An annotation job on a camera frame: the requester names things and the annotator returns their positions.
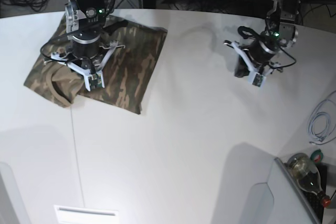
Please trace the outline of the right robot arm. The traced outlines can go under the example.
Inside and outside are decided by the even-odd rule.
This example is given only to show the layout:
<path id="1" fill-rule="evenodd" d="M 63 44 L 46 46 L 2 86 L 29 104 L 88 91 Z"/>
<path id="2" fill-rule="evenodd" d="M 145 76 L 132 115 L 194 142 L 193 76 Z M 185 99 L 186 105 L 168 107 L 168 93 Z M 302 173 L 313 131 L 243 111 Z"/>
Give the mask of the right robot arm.
<path id="1" fill-rule="evenodd" d="M 70 53 L 74 58 L 92 58 L 98 53 L 100 29 L 109 14 L 114 11 L 116 0 L 68 0 L 65 6 L 66 33 L 50 39 L 41 47 L 41 54 L 52 61 L 51 54 L 44 52 L 48 45 L 71 42 Z"/>

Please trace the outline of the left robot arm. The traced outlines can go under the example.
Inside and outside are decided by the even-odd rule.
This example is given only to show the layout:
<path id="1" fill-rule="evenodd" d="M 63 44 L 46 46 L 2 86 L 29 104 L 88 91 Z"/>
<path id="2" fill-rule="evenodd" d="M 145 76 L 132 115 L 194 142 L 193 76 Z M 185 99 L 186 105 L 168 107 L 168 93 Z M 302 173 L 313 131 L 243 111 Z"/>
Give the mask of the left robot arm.
<path id="1" fill-rule="evenodd" d="M 267 12 L 264 31 L 258 33 L 250 27 L 239 26 L 238 34 L 246 45 L 228 42 L 238 54 L 234 70 L 237 78 L 254 74 L 264 78 L 274 71 L 283 72 L 297 63 L 295 57 L 288 53 L 298 38 L 296 28 L 297 16 L 300 14 L 300 0 L 271 0 L 272 8 Z"/>

